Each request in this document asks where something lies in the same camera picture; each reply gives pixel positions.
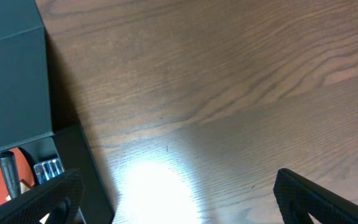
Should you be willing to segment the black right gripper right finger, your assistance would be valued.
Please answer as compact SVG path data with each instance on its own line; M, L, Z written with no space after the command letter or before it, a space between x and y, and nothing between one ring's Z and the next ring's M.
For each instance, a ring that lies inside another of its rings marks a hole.
M279 169L273 187L285 223L358 223L358 205L290 169Z

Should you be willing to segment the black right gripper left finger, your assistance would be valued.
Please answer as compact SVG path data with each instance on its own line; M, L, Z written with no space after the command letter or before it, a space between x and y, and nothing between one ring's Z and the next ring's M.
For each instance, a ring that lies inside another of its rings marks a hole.
M83 199L79 169L64 173L0 205L0 223L74 223Z

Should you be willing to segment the small steel claw hammer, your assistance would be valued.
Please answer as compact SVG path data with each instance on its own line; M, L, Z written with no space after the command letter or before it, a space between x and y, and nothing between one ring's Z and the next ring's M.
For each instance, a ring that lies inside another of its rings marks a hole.
M11 151L0 153L0 168L2 176L11 199L21 194L20 179L16 165L15 155Z

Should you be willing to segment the black box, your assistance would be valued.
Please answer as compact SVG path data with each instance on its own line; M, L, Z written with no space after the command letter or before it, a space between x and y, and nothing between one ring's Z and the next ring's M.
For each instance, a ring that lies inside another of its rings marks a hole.
M111 223L109 201L90 147L62 88L60 69L33 0L0 0L0 153L19 147L39 163L79 169L85 223Z

